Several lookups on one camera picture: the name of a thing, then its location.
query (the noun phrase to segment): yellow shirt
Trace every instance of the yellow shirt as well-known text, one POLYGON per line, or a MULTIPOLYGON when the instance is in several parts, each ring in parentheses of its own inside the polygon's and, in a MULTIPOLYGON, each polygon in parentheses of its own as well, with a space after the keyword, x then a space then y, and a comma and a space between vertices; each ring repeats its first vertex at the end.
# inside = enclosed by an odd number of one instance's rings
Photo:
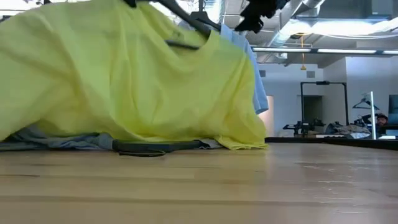
POLYGON ((18 14, 0 24, 0 67, 0 140, 37 123, 56 136, 265 147, 245 53, 216 32, 206 40, 179 28, 148 3, 93 0, 18 14))

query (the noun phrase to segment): clothes hanger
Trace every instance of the clothes hanger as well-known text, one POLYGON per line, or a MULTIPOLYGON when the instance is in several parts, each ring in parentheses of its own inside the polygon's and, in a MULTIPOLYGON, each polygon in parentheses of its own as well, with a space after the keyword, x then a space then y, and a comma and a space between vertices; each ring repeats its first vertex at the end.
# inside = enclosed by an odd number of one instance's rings
MULTIPOLYGON (((130 7, 136 7, 136 2, 139 1, 154 1, 154 2, 159 2, 161 3, 164 7, 172 11, 174 14, 178 15, 181 19, 185 20, 188 24, 190 24, 192 27, 194 27, 201 35, 203 35, 206 39, 209 38, 211 34, 211 30, 203 25, 201 22, 196 21, 192 19, 178 4, 175 0, 123 0, 126 4, 128 4, 130 7)), ((192 49, 192 50, 198 50, 199 47, 197 46, 192 46, 192 45, 187 45, 184 43, 177 42, 175 40, 166 40, 166 43, 169 46, 174 46, 174 47, 183 47, 186 49, 192 49)))
MULTIPOLYGON (((371 109, 371 108, 370 108, 370 105, 371 105, 371 102, 370 102, 369 100, 367 100, 366 98, 363 98, 363 99, 361 100, 361 102, 359 102, 359 103, 357 103, 357 104, 355 104, 355 105, 353 106, 353 109, 371 109), (369 105, 369 107, 359 106, 359 105, 361 105, 361 104, 363 104, 363 103, 366 103, 367 105, 369 105)), ((374 109, 375 109, 375 110, 380 110, 377 106, 374 106, 374 109)))
POLYGON ((197 21, 200 21, 204 24, 208 24, 208 25, 214 27, 217 31, 221 31, 221 25, 211 21, 207 12, 203 11, 203 8, 204 8, 203 2, 205 2, 205 0, 199 0, 199 11, 191 12, 191 18, 195 19, 197 21))

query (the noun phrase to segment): light blue shirt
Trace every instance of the light blue shirt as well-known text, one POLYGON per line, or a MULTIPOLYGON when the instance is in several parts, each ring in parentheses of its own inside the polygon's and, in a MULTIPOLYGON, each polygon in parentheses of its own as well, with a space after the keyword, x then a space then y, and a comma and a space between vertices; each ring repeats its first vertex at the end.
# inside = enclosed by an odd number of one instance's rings
MULTIPOLYGON (((180 22, 179 26, 183 27, 185 29, 193 29, 185 21, 180 22)), ((233 32, 225 24, 221 25, 220 35, 222 38, 229 40, 232 44, 234 44, 235 46, 242 49, 249 56, 249 58, 253 64, 253 69, 254 69, 254 94, 253 94, 254 111, 256 112, 256 114, 260 114, 260 113, 268 110, 268 99, 267 99, 266 91, 264 89, 264 85, 262 84, 259 67, 257 65, 256 56, 254 55, 254 52, 252 51, 252 49, 250 47, 249 41, 244 36, 233 32)))

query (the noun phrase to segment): desk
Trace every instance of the desk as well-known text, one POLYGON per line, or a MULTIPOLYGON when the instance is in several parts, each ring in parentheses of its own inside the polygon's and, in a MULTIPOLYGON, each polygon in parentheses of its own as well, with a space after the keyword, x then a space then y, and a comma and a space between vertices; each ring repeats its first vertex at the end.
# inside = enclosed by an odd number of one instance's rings
POLYGON ((267 151, 0 154, 1 223, 396 223, 398 152, 327 144, 267 151))

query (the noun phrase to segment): table surface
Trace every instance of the table surface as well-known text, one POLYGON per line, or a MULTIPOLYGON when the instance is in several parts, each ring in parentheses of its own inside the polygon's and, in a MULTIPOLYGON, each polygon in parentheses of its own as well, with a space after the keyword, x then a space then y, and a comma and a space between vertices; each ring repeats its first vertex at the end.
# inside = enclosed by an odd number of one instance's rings
POLYGON ((397 223, 398 152, 0 153, 1 223, 397 223))

